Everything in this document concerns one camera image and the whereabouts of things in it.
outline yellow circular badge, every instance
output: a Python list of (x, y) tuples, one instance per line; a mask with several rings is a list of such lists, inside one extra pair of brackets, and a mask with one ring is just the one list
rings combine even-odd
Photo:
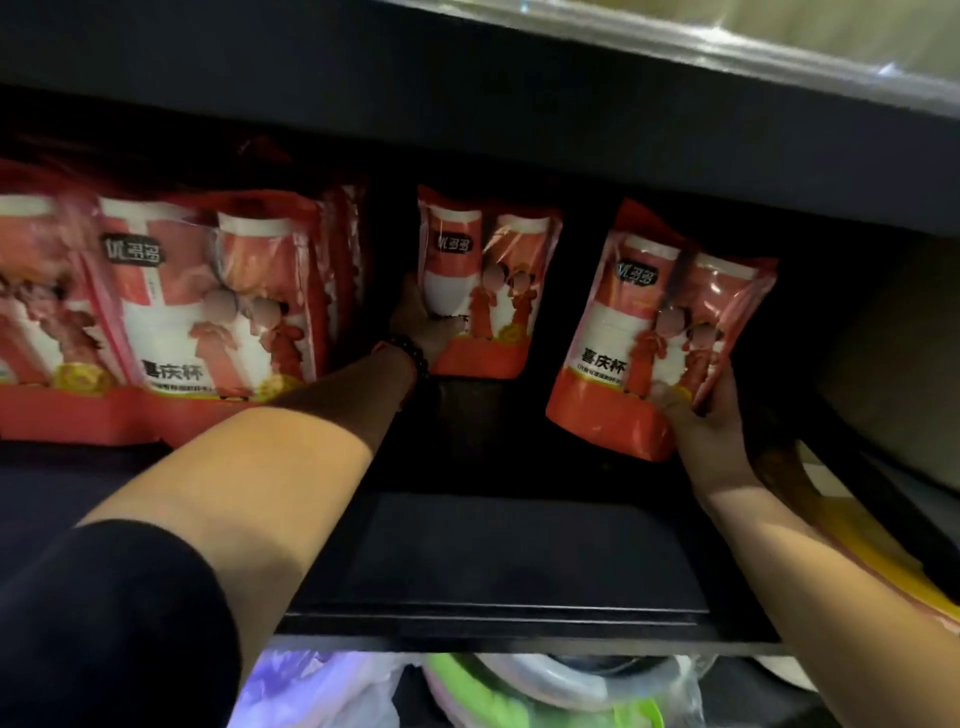
[(266, 379), (261, 381), (259, 386), (257, 386), (256, 398), (262, 401), (272, 400), (274, 397), (279, 397), (284, 392), (289, 392), (292, 389), (299, 389), (302, 386), (303, 382), (297, 379), (295, 376), (271, 374)]
[(54, 389), (84, 395), (102, 395), (113, 386), (113, 376), (97, 364), (70, 361), (54, 372)]
[(527, 332), (525, 327), (520, 324), (508, 324), (500, 330), (500, 335), (496, 340), (503, 344), (519, 344)]

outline black sleeve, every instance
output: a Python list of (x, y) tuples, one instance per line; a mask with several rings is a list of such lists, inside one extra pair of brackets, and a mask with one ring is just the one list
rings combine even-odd
[(162, 528), (76, 528), (0, 588), (4, 728), (215, 728), (239, 680), (213, 569)]

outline shelf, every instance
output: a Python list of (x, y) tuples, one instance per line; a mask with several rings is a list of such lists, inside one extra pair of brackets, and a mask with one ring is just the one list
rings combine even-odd
[(960, 232), (953, 120), (372, 0), (37, 0), (0, 49), (5, 85)]
[[(898, 10), (889, 7), (875, 8), (874, 15), (868, 18), (837, 13), (831, 19), (814, 24), (810, 16), (814, 13), (821, 16), (827, 14), (826, 6), (804, 14), (799, 4), (782, 4), (782, 7), (764, 8), (760, 12), (759, 6), (748, 7), (749, 3), (736, 0), (714, 0), (712, 3), (698, 0), (686, 6), (676, 2), (669, 9), (663, 4), (644, 5), (624, 0), (619, 3), (610, 0), (387, 2), (688, 63), (709, 70), (844, 94), (952, 118), (960, 116), (960, 84), (951, 78), (907, 70), (896, 51), (897, 33), (913, 32), (918, 35), (918, 30), (927, 31), (930, 39), (938, 40), (938, 50), (943, 51), (951, 37), (944, 33), (945, 23), (949, 24), (952, 20), (952, 8), (946, 5), (925, 9), (926, 15), (923, 11), (911, 15), (903, 12), (897, 18), (882, 12), (896, 13)], [(644, 7), (661, 13), (662, 17), (643, 14)], [(765, 13), (768, 15), (766, 22), (761, 19)], [(778, 14), (781, 17), (774, 19), (773, 16)], [(806, 21), (805, 25), (801, 25), (812, 36), (811, 40), (815, 38), (816, 42), (813, 48), (793, 47), (737, 33), (735, 24), (730, 28), (725, 27), (731, 20), (739, 20), (749, 27), (751, 18), (759, 29), (765, 27), (768, 33), (774, 32), (774, 36), (788, 35), (791, 22)], [(864, 29), (864, 25), (871, 20), (877, 27)], [(811, 26), (818, 32), (811, 33)], [(857, 26), (860, 33), (854, 34), (852, 30)], [(942, 33), (940, 37), (936, 37), (937, 30)], [(830, 38), (834, 41), (832, 44), (828, 42)], [(843, 53), (844, 38), (846, 45), (851, 46), (846, 55)], [(822, 46), (831, 45), (835, 46), (831, 49), (833, 55), (820, 52), (825, 50)], [(888, 49), (885, 52), (882, 50), (884, 46)], [(914, 42), (910, 51), (914, 56), (922, 56), (923, 48), (917, 46), (918, 43)]]
[[(401, 651), (782, 651), (676, 463), (595, 449), (531, 418), (511, 385), (450, 380), (403, 413), (294, 598), (279, 642)], [(493, 439), (516, 433), (492, 433), (483, 412), (469, 423), (451, 415), (465, 405), (473, 411), (478, 400), (492, 402), (488, 425), (526, 413), (517, 421), (526, 423), (530, 452), (541, 454), (500, 449)], [(505, 401), (506, 411), (498, 409)], [(420, 446), (411, 449), (413, 441)], [(0, 578), (164, 451), (0, 443)], [(493, 460), (491, 452), (504, 455)], [(567, 500), (551, 494), (557, 483), (570, 485)], [(624, 493), (631, 502), (613, 502)]]

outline stack of snack packages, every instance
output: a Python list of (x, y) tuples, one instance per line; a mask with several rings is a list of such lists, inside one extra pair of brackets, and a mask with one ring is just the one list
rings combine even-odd
[(143, 199), (0, 161), (0, 437), (176, 447), (314, 381), (355, 295), (330, 246), (356, 223), (344, 203), (334, 237), (325, 213), (292, 192)]
[(523, 371), (561, 213), (476, 205), (420, 188), (420, 288), (427, 309), (463, 316), (436, 375), (511, 379)]
[(625, 201), (547, 417), (594, 445), (665, 459), (673, 434), (648, 401), (652, 383), (671, 385), (700, 405), (775, 271), (769, 258), (703, 253), (645, 207)]

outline wrist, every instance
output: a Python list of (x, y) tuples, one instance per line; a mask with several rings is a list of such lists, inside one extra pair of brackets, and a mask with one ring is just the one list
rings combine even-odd
[(419, 381), (426, 380), (430, 377), (430, 363), (426, 358), (426, 354), (420, 344), (411, 336), (407, 334), (391, 334), (383, 341), (377, 343), (376, 346), (373, 347), (372, 353), (384, 350), (392, 350), (406, 359), (408, 371), (413, 375), (413, 382), (410, 387), (411, 392)]

